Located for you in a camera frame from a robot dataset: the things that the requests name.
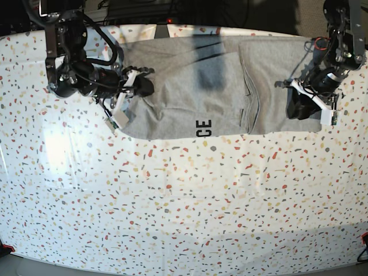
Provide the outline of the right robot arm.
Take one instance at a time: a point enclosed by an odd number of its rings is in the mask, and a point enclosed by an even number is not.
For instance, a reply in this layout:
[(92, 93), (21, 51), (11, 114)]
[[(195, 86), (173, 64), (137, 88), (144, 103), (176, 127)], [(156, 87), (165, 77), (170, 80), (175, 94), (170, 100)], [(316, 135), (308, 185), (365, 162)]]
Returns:
[[(59, 98), (68, 98), (75, 92), (92, 98), (107, 118), (108, 127), (122, 129), (129, 118), (121, 109), (126, 98), (146, 97), (154, 93), (153, 83), (147, 75), (154, 70), (147, 67), (122, 67), (118, 58), (124, 56), (109, 36), (83, 11), (84, 1), (40, 1), (39, 10), (31, 8), (29, 1), (23, 6), (32, 22), (45, 30), (48, 90)], [(90, 25), (109, 46), (109, 60), (89, 58), (84, 49), (87, 26)]]

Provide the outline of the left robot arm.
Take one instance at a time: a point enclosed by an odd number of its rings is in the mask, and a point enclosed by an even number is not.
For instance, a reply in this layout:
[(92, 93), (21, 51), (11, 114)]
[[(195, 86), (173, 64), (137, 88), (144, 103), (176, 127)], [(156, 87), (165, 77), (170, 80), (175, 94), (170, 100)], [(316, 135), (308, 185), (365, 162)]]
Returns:
[(305, 76), (284, 81), (292, 89), (287, 106), (289, 119), (305, 120), (320, 113), (322, 125), (336, 125), (337, 89), (349, 72), (366, 61), (361, 1), (325, 1), (328, 37), (313, 39), (313, 66)]

